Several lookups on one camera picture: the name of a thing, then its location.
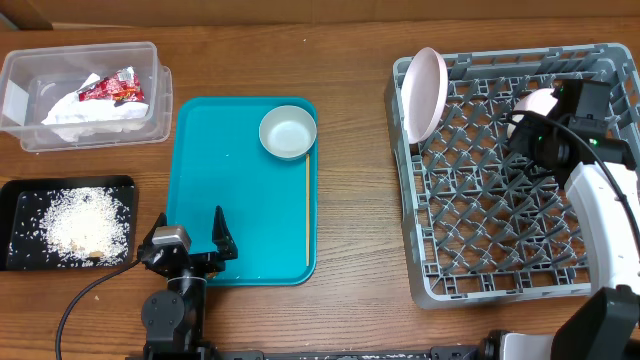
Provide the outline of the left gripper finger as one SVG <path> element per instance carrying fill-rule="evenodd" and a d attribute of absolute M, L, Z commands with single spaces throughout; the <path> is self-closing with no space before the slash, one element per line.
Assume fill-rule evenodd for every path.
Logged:
<path fill-rule="evenodd" d="M 215 209 L 212 241 L 216 245 L 217 253 L 222 260 L 235 260 L 238 258 L 238 248 L 227 227 L 221 206 L 217 206 Z"/>
<path fill-rule="evenodd" d="M 153 236 L 155 234 L 156 229 L 159 228 L 159 227 L 164 227 L 166 225 L 167 225 L 166 214 L 165 213 L 160 213 L 159 216 L 157 217 L 155 223 L 151 227 L 151 230 L 144 237 L 142 245 L 143 246 L 149 246 L 152 243 L 152 238 L 153 238 Z"/>

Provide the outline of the small white plate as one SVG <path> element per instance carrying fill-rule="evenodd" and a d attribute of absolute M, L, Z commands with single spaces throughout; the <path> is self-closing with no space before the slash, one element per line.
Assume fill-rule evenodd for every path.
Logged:
<path fill-rule="evenodd" d="M 515 111 L 532 111 L 539 115 L 549 115 L 558 99 L 553 96 L 554 89 L 539 89 L 527 95 L 515 105 Z"/>

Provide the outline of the rice food scraps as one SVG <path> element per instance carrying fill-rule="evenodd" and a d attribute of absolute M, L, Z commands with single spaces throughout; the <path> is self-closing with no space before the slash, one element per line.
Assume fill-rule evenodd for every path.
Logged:
<path fill-rule="evenodd" d="M 24 191 L 8 245 L 9 270 L 110 267 L 129 256 L 132 186 Z"/>

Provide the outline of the wooden chopstick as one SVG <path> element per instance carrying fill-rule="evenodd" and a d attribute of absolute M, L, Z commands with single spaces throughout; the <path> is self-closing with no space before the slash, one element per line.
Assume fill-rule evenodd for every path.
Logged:
<path fill-rule="evenodd" d="M 311 263 L 311 192 L 310 192 L 310 155 L 305 156 L 305 262 L 308 267 Z"/>

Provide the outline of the grey bowl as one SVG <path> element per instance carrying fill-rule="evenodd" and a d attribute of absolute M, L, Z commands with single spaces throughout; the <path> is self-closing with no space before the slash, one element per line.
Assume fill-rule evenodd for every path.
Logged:
<path fill-rule="evenodd" d="M 283 105 L 269 111 L 261 120 L 259 140 L 271 155 L 282 160 L 304 156 L 317 138 L 314 117 L 305 109 Z"/>

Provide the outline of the white napkin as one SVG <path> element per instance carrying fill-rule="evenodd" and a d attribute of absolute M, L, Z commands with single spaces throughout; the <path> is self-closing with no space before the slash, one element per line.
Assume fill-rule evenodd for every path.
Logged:
<path fill-rule="evenodd" d="M 144 126 L 142 118 L 149 105 L 141 102 L 125 102 L 116 105 L 115 100 L 79 100 L 79 89 L 68 93 L 56 102 L 42 121 L 43 125 L 77 124 L 80 127 L 54 129 L 66 142 L 77 142 L 81 136 L 107 132 L 131 132 Z"/>

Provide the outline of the red snack wrapper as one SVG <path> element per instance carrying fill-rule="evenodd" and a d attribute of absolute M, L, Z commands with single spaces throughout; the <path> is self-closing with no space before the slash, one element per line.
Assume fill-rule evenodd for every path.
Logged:
<path fill-rule="evenodd" d="M 80 101 L 113 100 L 116 103 L 123 103 L 144 100 L 139 78 L 131 66 L 83 86 L 77 93 Z"/>

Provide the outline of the large white plate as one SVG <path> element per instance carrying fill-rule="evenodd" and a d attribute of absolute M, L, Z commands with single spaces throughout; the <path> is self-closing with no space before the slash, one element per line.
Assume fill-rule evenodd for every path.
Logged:
<path fill-rule="evenodd" d="M 411 144 L 426 140 L 435 131 L 444 112 L 448 83 L 440 53 L 425 47 L 413 57 L 401 86 L 404 129 Z"/>

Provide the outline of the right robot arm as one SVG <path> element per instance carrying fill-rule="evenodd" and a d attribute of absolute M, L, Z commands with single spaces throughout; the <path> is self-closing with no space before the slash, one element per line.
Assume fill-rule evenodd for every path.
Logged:
<path fill-rule="evenodd" d="M 520 100 L 507 145 L 548 170 L 580 227 L 592 295 L 553 335 L 493 332 L 481 359 L 639 358 L 639 196 L 628 142 L 608 137 L 611 87 L 569 79 Z"/>

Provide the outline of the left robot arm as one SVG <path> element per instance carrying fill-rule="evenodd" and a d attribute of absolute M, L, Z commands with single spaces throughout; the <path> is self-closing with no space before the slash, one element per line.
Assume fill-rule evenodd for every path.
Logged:
<path fill-rule="evenodd" d="M 164 277 L 165 290 L 151 294 L 141 309 L 146 329 L 144 359 L 219 359 L 215 346 L 203 339 L 208 280 L 238 258 L 238 249 L 221 207 L 215 208 L 214 251 L 192 254 L 182 225 L 170 226 L 160 214 L 138 247 L 137 260 Z"/>

